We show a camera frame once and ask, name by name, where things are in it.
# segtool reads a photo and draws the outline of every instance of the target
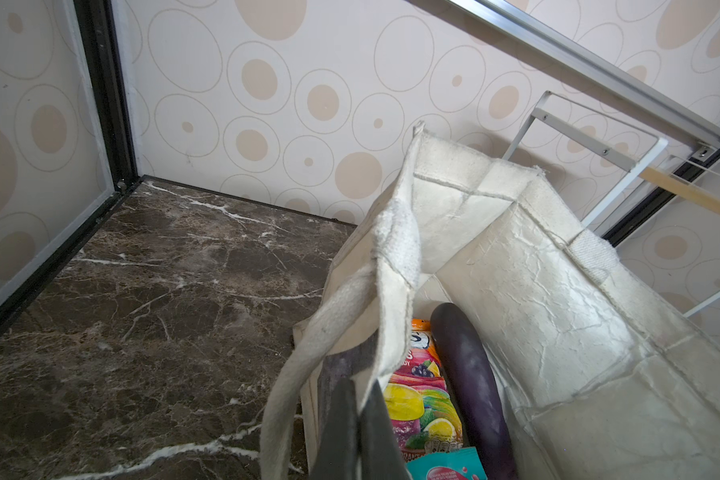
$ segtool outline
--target wooden strip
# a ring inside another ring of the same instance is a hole
[[[640,178],[720,215],[720,198],[706,190],[695,185],[684,184],[652,167],[645,168],[640,174]]]

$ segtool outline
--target candy bag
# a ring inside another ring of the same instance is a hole
[[[461,420],[445,387],[429,321],[413,319],[411,350],[384,389],[392,430],[406,462],[463,445]]]
[[[412,480],[486,480],[474,447],[457,452],[433,453],[405,464]]]

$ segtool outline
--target white wire frame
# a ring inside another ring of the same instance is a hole
[[[512,154],[516,151],[518,146],[520,145],[520,142],[522,141],[525,134],[528,132],[528,129],[533,124],[534,120],[540,120],[550,127],[554,128],[555,130],[559,131],[566,137],[570,138],[571,140],[576,141],[578,144],[582,145],[586,149],[592,151],[595,153],[595,155],[598,155],[602,158],[605,158],[618,168],[621,168],[626,172],[626,175],[624,175],[621,180],[616,183],[616,185],[610,189],[610,191],[606,194],[603,199],[598,202],[597,205],[595,205],[592,210],[584,217],[584,219],[581,221],[583,226],[589,226],[594,222],[594,220],[602,214],[606,208],[613,202],[621,192],[624,191],[625,188],[627,188],[635,178],[638,178],[640,174],[643,172],[643,170],[650,166],[655,159],[659,157],[662,151],[666,148],[667,145],[667,139],[663,137],[658,137],[654,133],[643,130],[640,127],[637,127],[632,124],[628,124],[627,122],[623,120],[619,120],[618,118],[611,117],[609,115],[603,114],[601,112],[597,112],[598,114],[603,115],[606,118],[610,118],[611,120],[617,121],[621,124],[627,125],[631,128],[634,128],[635,130],[641,131],[644,134],[647,134],[651,137],[653,137],[656,142],[651,146],[651,148],[648,149],[647,152],[643,154],[641,158],[634,158],[631,155],[623,154],[616,150],[613,145],[608,144],[607,142],[604,142],[598,138],[592,137],[591,135],[586,134],[582,130],[579,130],[572,124],[569,124],[565,120],[562,120],[554,115],[552,115],[550,112],[544,110],[544,106],[547,103],[547,100],[549,100],[550,97],[558,97],[562,98],[565,101],[571,102],[572,104],[579,105],[582,108],[586,108],[587,110],[591,110],[591,108],[582,105],[576,101],[570,100],[566,97],[563,97],[562,95],[558,95],[555,92],[552,91],[545,91],[542,95],[539,101],[536,103],[536,106],[534,109],[530,112],[528,115],[528,118],[523,122],[523,125],[520,127],[520,130],[518,131],[518,134],[515,135],[515,138],[512,140],[512,143],[507,148],[507,151],[504,153],[504,156],[502,157],[502,160],[509,160],[512,157]],[[712,303],[718,301],[720,299],[720,291],[717,293],[712,294],[709,298],[704,300],[703,302],[700,302],[698,305],[694,306],[691,310],[688,310],[687,312],[683,313],[685,317],[690,317],[694,313],[697,313],[701,311],[701,309],[711,305]]]

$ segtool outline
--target teal package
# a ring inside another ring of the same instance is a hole
[[[430,453],[405,464],[412,480],[487,480],[474,447]]]

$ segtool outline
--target patterned wallpaper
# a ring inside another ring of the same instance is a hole
[[[720,125],[720,0],[511,3]],[[549,106],[617,149],[650,146],[602,115],[634,122],[641,112],[442,0],[116,6],[140,168],[160,178],[357,223],[395,178],[417,120],[499,157],[546,90],[591,108]],[[656,163],[672,168],[695,145],[666,135]],[[544,168],[580,218],[623,175],[543,124],[513,160]],[[682,226],[672,208],[695,207],[670,206],[620,251],[683,310],[720,285],[720,230],[703,212],[678,213],[702,220]],[[720,306],[700,318],[720,335]]]
[[[112,191],[70,7],[0,1],[0,302]]]

